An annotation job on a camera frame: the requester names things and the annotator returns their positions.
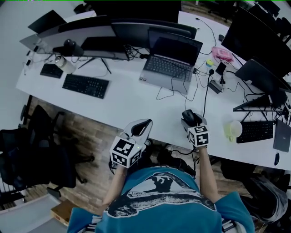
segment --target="person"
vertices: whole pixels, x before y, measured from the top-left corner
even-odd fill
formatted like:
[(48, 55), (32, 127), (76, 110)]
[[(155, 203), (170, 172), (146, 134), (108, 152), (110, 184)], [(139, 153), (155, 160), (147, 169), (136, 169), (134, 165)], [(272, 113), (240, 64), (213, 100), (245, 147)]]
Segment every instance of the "person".
[(255, 232), (238, 192), (222, 198), (218, 194), (206, 147), (199, 147), (200, 190), (193, 171), (185, 161), (172, 157), (170, 150), (160, 152), (158, 166), (141, 159), (129, 169), (117, 166), (97, 213), (72, 210), (69, 233), (221, 233), (233, 227), (240, 229), (235, 232)]

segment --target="laptop keyboard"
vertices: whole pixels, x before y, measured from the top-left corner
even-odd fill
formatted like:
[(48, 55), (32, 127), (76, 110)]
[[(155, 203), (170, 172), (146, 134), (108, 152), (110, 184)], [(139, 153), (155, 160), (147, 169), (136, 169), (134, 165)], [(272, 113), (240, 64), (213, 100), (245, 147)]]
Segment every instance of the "laptop keyboard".
[(152, 71), (185, 81), (191, 80), (191, 67), (180, 63), (168, 61), (159, 57), (151, 56), (146, 63), (145, 70)]

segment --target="laptop screen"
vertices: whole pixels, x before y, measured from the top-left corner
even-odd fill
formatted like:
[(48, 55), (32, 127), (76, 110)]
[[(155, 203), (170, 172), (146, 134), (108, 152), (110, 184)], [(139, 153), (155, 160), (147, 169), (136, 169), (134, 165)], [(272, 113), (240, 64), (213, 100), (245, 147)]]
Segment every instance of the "laptop screen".
[(201, 42), (172, 33), (149, 30), (150, 53), (195, 65)]

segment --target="forearm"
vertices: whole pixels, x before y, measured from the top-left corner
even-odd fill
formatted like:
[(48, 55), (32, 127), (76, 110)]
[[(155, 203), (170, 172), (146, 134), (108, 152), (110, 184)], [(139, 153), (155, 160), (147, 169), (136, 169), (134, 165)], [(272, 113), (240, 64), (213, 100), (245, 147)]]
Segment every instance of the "forearm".
[(121, 193), (125, 178), (127, 175), (127, 168), (118, 165), (115, 175), (112, 179), (109, 190), (103, 200), (102, 206), (109, 205), (113, 200), (115, 200)]
[(200, 164), (200, 192), (213, 203), (220, 199), (214, 173), (211, 168), (206, 147), (199, 148)]

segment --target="sleeve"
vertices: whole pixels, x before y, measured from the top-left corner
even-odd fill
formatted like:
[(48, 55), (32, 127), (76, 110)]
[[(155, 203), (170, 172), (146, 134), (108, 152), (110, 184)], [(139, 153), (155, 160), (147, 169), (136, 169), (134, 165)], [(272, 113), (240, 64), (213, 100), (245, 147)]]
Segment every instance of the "sleeve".
[(255, 232), (251, 215), (241, 201), (238, 192), (232, 192), (218, 200), (215, 206), (224, 219), (233, 220), (242, 224), (248, 233)]
[(102, 216), (91, 214), (82, 208), (72, 208), (67, 233), (87, 232), (87, 228), (95, 228)]

